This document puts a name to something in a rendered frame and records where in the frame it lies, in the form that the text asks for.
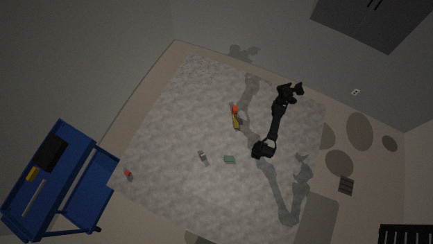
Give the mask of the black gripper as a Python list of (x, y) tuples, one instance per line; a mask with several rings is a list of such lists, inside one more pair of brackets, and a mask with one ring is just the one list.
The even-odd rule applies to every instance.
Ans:
[[(277, 89), (278, 93), (280, 93), (282, 87), (284, 87), (284, 86), (290, 87), (291, 85), (292, 85), (292, 83), (287, 83), (287, 84), (280, 85), (280, 86), (278, 85), (276, 87), (276, 89)], [(296, 95), (298, 95), (298, 96), (302, 96), (304, 94), (301, 82), (297, 83), (296, 86), (294, 86), (294, 88), (291, 88), (291, 94), (288, 97), (288, 101), (290, 100), (290, 96), (291, 95), (293, 96), (293, 92), (296, 92)]]

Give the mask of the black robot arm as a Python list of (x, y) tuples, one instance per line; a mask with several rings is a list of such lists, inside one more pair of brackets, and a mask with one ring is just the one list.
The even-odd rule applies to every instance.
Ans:
[[(288, 101), (288, 97), (290, 94), (291, 94), (291, 88), (288, 86), (284, 86), (281, 88), (278, 97), (275, 100), (273, 100), (272, 107), (271, 107), (272, 109), (271, 114), (273, 116), (273, 120), (271, 123), (269, 133), (262, 141), (258, 140), (257, 142), (254, 143), (252, 148), (252, 153), (251, 153), (252, 158), (260, 159), (260, 157), (264, 157), (264, 156), (268, 158), (274, 156), (275, 151), (277, 149), (276, 140), (278, 138), (278, 129), (280, 126), (281, 117), (283, 114), (285, 114), (286, 108), (289, 103), (290, 104), (297, 103), (297, 100), (292, 95), (290, 96), (290, 100)], [(274, 141), (275, 148), (271, 148), (268, 146), (267, 143), (265, 143), (267, 139)]]

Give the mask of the yellow and red bar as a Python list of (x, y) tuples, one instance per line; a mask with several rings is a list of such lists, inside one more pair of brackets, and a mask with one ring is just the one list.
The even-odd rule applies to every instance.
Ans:
[(234, 123), (234, 128), (235, 129), (239, 129), (239, 122), (238, 122), (238, 118), (237, 118), (237, 112), (238, 112), (237, 105), (232, 106), (232, 118), (233, 118), (233, 123)]

